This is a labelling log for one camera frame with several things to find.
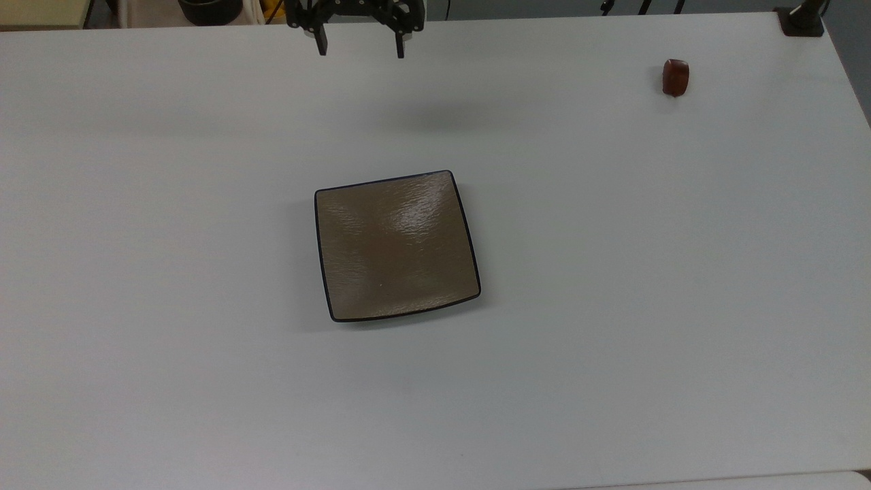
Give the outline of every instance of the brown plate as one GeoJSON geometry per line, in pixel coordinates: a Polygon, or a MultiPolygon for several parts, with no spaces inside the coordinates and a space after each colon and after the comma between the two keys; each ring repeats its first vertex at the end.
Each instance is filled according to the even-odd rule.
{"type": "Polygon", "coordinates": [[[409,315],[481,294],[448,170],[314,193],[321,273],[336,322],[409,315]]]}

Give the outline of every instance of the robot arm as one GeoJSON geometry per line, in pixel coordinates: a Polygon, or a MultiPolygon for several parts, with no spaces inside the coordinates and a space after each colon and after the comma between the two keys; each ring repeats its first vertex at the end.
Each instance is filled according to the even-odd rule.
{"type": "Polygon", "coordinates": [[[333,14],[372,17],[394,32],[396,56],[405,58],[403,37],[423,30],[426,12],[423,0],[316,0],[304,8],[301,0],[287,0],[287,25],[314,34],[321,56],[327,56],[327,34],[324,24],[333,14]]]}

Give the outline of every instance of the black bowl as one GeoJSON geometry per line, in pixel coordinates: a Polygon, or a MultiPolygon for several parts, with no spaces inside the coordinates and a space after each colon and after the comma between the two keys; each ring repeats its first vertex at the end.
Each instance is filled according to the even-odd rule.
{"type": "Polygon", "coordinates": [[[242,0],[179,0],[181,11],[194,25],[225,25],[242,12],[242,0]]]}

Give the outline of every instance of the white table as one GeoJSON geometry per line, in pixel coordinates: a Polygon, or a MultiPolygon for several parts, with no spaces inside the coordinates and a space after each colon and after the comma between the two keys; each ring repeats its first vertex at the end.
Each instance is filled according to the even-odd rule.
{"type": "Polygon", "coordinates": [[[871,466],[871,132],[774,14],[0,35],[4,488],[871,466]],[[657,87],[690,63],[687,94],[657,87]],[[332,323],[314,191],[449,168],[475,301],[332,323]]]}

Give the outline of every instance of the plate rim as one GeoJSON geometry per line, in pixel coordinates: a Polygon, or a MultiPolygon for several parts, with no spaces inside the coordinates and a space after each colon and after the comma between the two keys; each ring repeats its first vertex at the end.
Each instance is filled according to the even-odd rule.
{"type": "Polygon", "coordinates": [[[389,179],[370,180],[368,182],[360,182],[358,184],[349,184],[346,186],[327,187],[327,188],[323,188],[323,189],[318,189],[318,190],[314,191],[314,230],[315,230],[315,233],[317,234],[317,240],[318,240],[318,260],[321,263],[321,280],[323,281],[323,284],[324,284],[324,296],[327,297],[327,309],[329,310],[329,317],[334,322],[337,322],[337,323],[370,322],[370,321],[374,321],[374,320],[383,320],[386,318],[396,318],[399,316],[416,315],[418,313],[424,313],[426,311],[440,310],[442,308],[448,308],[449,306],[454,306],[454,305],[459,304],[459,303],[465,303],[465,302],[472,300],[472,299],[475,299],[481,295],[481,275],[478,273],[478,260],[477,260],[477,257],[475,256],[475,245],[472,243],[472,234],[469,232],[469,221],[466,219],[466,210],[463,207],[463,198],[460,197],[460,189],[456,185],[456,179],[454,178],[454,173],[448,169],[435,170],[434,172],[424,172],[422,174],[403,175],[401,177],[391,177],[389,179]],[[450,176],[450,183],[454,186],[454,195],[456,196],[456,201],[460,205],[460,216],[463,218],[463,228],[466,230],[466,239],[469,242],[469,252],[471,252],[471,254],[472,254],[472,268],[475,270],[475,281],[476,281],[476,284],[478,287],[477,288],[478,291],[472,296],[464,297],[462,299],[459,299],[457,301],[453,301],[450,303],[440,304],[438,306],[434,306],[431,308],[424,308],[424,309],[414,310],[414,311],[405,311],[402,313],[395,313],[392,315],[364,316],[364,317],[360,317],[360,318],[336,318],[336,316],[333,312],[333,302],[330,300],[329,286],[327,285],[327,271],[324,268],[323,247],[321,246],[320,213],[318,212],[318,194],[320,194],[322,192],[327,192],[327,191],[347,189],[350,187],[359,187],[359,186],[367,186],[370,184],[379,184],[382,182],[390,182],[393,180],[405,180],[405,179],[414,179],[417,177],[426,177],[428,175],[443,174],[445,172],[447,172],[448,175],[450,176]]]}

